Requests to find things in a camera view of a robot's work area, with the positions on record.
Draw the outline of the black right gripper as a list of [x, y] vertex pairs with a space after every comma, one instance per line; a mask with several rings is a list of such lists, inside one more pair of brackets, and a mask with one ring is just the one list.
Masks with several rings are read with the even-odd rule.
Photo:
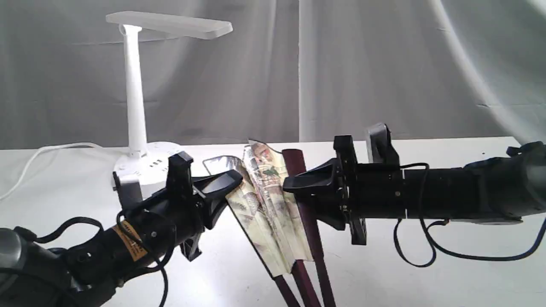
[[366, 218], [403, 218], [401, 165], [358, 163], [351, 135], [335, 136], [336, 159], [284, 180], [285, 192], [334, 192], [343, 187], [343, 201], [312, 200], [316, 219], [336, 231], [347, 223], [351, 244], [367, 244]]

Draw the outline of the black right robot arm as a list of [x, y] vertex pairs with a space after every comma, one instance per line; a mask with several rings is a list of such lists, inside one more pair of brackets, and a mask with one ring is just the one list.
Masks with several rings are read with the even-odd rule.
[[427, 218], [513, 224], [545, 212], [545, 145], [531, 142], [462, 168], [400, 164], [390, 134], [371, 134], [370, 163], [358, 163], [352, 137], [334, 138], [336, 157], [285, 179], [283, 189], [308, 197], [318, 219], [351, 243], [366, 245], [366, 218]]

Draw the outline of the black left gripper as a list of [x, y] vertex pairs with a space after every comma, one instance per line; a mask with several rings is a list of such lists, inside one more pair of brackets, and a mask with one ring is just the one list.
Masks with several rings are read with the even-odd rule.
[[242, 175], [234, 169], [206, 177], [192, 177], [193, 158], [185, 151], [168, 159], [166, 185], [145, 200], [143, 242], [156, 255], [179, 247], [188, 261], [201, 255], [199, 239], [216, 225], [238, 188]]

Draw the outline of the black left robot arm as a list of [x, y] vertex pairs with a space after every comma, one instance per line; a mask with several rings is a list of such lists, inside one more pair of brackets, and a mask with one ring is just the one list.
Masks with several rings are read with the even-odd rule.
[[70, 218], [42, 237], [20, 226], [1, 229], [1, 305], [100, 307], [127, 282], [160, 272], [164, 306], [175, 248], [188, 261], [200, 256], [201, 235], [243, 181], [236, 170], [193, 177], [192, 163], [184, 151], [170, 156], [165, 186], [147, 199], [136, 177], [114, 172], [121, 211], [109, 229], [89, 217]]

